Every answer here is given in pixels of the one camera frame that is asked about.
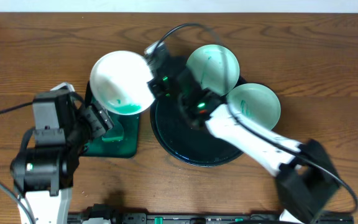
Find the green sponge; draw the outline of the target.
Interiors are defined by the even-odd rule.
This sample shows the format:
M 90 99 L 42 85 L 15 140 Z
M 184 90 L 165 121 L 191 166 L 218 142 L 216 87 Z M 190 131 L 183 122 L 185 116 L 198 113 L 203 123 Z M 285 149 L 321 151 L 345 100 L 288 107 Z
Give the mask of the green sponge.
M 122 141 L 124 139 L 124 128 L 122 124 L 118 121 L 114 123 L 114 126 L 109 129 L 103 136 L 103 142 L 115 142 Z

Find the white plate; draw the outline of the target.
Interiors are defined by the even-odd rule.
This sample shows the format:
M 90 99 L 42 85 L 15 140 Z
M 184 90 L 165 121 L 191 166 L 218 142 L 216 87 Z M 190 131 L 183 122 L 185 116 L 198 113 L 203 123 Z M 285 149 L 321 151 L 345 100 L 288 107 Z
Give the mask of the white plate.
M 143 56 L 126 50 L 108 53 L 93 66 L 89 85 L 94 98 L 108 111 L 133 115 L 154 102 L 148 82 L 152 72 Z

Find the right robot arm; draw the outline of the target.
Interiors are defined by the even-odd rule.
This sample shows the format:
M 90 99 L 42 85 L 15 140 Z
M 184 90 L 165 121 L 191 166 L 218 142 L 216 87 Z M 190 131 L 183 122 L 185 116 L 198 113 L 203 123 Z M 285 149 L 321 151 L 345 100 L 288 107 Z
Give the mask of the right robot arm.
M 148 82 L 154 97 L 169 97 L 190 126 L 207 129 L 270 172 L 288 216 L 315 222 L 328 200 L 346 186 L 319 142 L 303 144 L 246 118 L 235 110 L 230 96 L 202 88 L 185 59 L 152 53 L 147 63 L 154 76 Z

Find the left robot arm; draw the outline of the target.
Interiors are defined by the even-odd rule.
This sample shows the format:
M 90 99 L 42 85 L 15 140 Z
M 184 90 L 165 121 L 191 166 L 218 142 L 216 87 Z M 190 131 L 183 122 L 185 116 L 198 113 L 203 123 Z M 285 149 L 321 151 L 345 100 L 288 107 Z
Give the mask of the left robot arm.
M 114 123 L 98 102 L 87 105 L 65 88 L 39 93 L 32 107 L 35 127 L 25 133 L 11 162 L 21 222 L 66 223 L 85 145 Z

